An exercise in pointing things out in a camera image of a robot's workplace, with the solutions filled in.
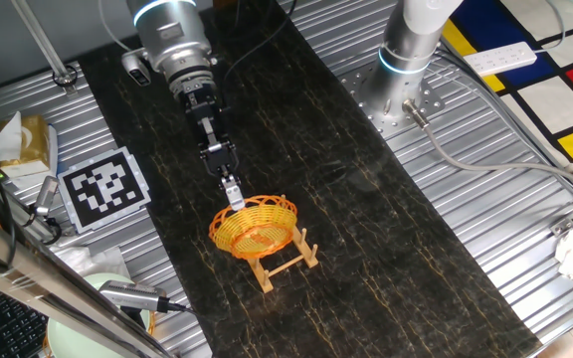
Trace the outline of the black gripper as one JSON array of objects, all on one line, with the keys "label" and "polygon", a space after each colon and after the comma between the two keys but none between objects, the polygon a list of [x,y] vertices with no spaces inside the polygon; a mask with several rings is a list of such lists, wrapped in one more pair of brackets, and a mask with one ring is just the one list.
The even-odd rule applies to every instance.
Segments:
[{"label": "black gripper", "polygon": [[[200,152],[207,172],[217,178],[219,188],[225,192],[231,209],[240,211],[245,207],[245,200],[240,188],[240,180],[235,174],[238,165],[235,148],[229,140],[223,118],[223,104],[219,98],[219,90],[213,82],[185,82],[180,95],[185,111],[185,118],[198,144],[214,144]],[[215,140],[209,141],[209,133],[205,130],[203,120],[207,119],[211,126],[211,134]]]}]

